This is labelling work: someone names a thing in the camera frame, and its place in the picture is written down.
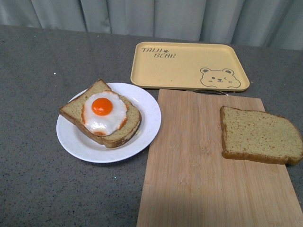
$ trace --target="whole wheat bread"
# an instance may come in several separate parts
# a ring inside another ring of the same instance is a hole
[[[60,107],[60,114],[68,121],[78,127],[86,136],[99,144],[104,144],[107,148],[116,148],[128,142],[138,130],[141,123],[141,113],[126,97],[119,95],[119,98],[128,106],[126,112],[127,121],[125,125],[107,136],[98,136],[86,129],[82,123],[81,110],[85,101],[93,94],[101,93],[105,90],[112,90],[102,79],[96,81],[83,94]]]
[[[286,118],[227,106],[220,116],[224,158],[291,165],[303,158],[301,134]]]

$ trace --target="tray rim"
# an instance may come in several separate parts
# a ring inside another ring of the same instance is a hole
[[[247,84],[246,86],[242,86],[241,88],[233,88],[233,89],[222,89],[222,88],[211,88],[211,87],[187,87],[187,86],[154,86],[154,85],[147,85],[147,84],[142,84],[142,83],[138,83],[136,82],[136,80],[134,79],[134,68],[135,68],[135,60],[136,60],[136,56],[138,55],[138,49],[139,46],[144,45],[144,44],[150,44],[150,45],[169,45],[169,46],[173,46],[173,45],[185,45],[185,46],[209,46],[212,48],[225,48],[228,49],[228,51],[231,51],[232,54],[234,54],[234,57],[236,58],[236,60],[238,61],[238,64],[241,68],[241,70],[243,71],[244,75],[242,77],[243,81]],[[131,83],[142,87],[142,88],[150,88],[150,89],[179,89],[179,90],[196,90],[196,89],[201,89],[201,90],[219,90],[219,91],[230,91],[230,92],[241,92],[241,91],[245,91],[249,86],[250,86],[250,81],[246,75],[246,72],[244,71],[244,68],[235,52],[235,50],[226,44],[205,44],[205,43],[182,43],[182,42],[149,42],[149,41],[144,41],[144,42],[140,42],[136,45],[135,48],[135,52],[134,52],[134,59],[133,59],[133,64],[132,64],[132,71],[131,71],[131,76],[130,76],[130,80]]]

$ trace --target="fried egg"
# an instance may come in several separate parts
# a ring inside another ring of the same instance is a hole
[[[96,93],[82,107],[82,122],[95,135],[110,135],[125,124],[127,108],[113,91]]]

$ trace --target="curtain fold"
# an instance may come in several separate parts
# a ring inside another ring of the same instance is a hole
[[[112,33],[153,36],[153,0],[109,0]]]
[[[303,0],[0,0],[0,24],[303,50]]]
[[[154,36],[199,40],[206,0],[155,0]]]
[[[229,44],[244,0],[208,0],[200,40]]]
[[[87,31],[111,33],[106,0],[80,0],[80,4]]]
[[[291,0],[245,1],[238,19],[232,43],[268,46],[276,33]]]

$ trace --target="wood grain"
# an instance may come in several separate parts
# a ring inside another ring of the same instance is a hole
[[[303,226],[285,165],[221,155],[220,107],[264,111],[260,99],[161,89],[158,103],[138,227]]]

